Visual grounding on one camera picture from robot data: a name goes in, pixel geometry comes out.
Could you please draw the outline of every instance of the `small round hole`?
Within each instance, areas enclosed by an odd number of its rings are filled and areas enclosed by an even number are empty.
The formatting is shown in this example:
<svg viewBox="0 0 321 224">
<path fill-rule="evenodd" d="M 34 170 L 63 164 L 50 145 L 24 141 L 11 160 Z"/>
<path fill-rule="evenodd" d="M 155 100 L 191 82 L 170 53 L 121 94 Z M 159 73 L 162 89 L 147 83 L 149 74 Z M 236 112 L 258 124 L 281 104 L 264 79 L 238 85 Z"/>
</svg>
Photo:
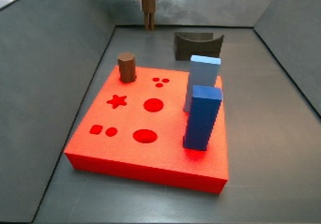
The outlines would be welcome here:
<svg viewBox="0 0 321 224">
<path fill-rule="evenodd" d="M 141 143 L 153 143 L 157 141 L 157 134 L 149 129 L 139 129 L 133 134 L 134 139 Z"/>
</svg>

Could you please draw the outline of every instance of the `gray floor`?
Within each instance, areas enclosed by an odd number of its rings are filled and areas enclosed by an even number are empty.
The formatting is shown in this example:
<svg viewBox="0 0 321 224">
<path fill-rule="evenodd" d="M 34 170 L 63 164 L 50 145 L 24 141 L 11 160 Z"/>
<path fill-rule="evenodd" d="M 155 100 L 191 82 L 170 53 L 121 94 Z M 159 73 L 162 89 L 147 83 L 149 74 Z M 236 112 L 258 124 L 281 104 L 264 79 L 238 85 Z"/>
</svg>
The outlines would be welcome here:
<svg viewBox="0 0 321 224">
<path fill-rule="evenodd" d="M 35 222 L 320 222 L 320 118 L 252 29 L 118 27 L 76 124 L 121 52 L 137 65 L 175 62 L 173 33 L 226 35 L 222 49 L 230 181 L 220 196 L 72 169 L 64 156 Z"/>
</svg>

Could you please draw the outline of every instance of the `brown cylinder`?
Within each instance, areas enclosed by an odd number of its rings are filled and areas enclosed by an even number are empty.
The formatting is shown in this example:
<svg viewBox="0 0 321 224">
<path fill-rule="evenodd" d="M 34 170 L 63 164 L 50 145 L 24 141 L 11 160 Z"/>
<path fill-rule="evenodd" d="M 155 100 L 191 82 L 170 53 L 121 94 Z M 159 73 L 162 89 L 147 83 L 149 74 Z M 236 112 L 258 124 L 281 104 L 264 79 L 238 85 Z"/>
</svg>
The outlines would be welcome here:
<svg viewBox="0 0 321 224">
<path fill-rule="evenodd" d="M 135 82 L 135 55 L 123 52 L 118 55 L 118 66 L 121 72 L 121 81 L 125 83 Z"/>
</svg>

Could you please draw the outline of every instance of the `tall blue block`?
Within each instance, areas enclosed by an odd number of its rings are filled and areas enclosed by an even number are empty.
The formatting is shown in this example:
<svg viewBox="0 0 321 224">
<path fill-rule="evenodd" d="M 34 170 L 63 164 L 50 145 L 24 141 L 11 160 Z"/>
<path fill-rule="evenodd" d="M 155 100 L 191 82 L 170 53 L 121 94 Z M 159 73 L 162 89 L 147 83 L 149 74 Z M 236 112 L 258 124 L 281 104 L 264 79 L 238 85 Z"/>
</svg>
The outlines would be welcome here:
<svg viewBox="0 0 321 224">
<path fill-rule="evenodd" d="M 190 116 L 186 127 L 185 148 L 206 151 L 211 130 L 224 99 L 217 87 L 195 85 L 193 87 Z"/>
<path fill-rule="evenodd" d="M 220 67 L 221 67 L 220 58 L 201 55 L 191 56 L 185 112 L 190 112 L 191 109 L 193 86 L 194 85 L 214 86 Z"/>
</svg>

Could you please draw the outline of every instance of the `circular hole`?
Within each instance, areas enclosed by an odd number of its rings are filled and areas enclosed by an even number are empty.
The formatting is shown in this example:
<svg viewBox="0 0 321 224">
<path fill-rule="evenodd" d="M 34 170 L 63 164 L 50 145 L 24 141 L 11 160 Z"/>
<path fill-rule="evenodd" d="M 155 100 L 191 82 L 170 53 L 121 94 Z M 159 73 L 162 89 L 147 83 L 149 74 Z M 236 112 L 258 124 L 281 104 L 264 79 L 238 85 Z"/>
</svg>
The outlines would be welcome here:
<svg viewBox="0 0 321 224">
<path fill-rule="evenodd" d="M 118 129 L 115 127 L 110 127 L 107 130 L 106 130 L 106 135 L 109 137 L 113 137 L 118 132 Z"/>
<path fill-rule="evenodd" d="M 165 103 L 158 98 L 151 98 L 145 102 L 145 109 L 149 112 L 159 112 L 165 107 Z"/>
<path fill-rule="evenodd" d="M 141 143 L 153 143 L 157 141 L 157 134 L 149 129 L 139 129 L 133 134 L 134 139 Z"/>
</svg>

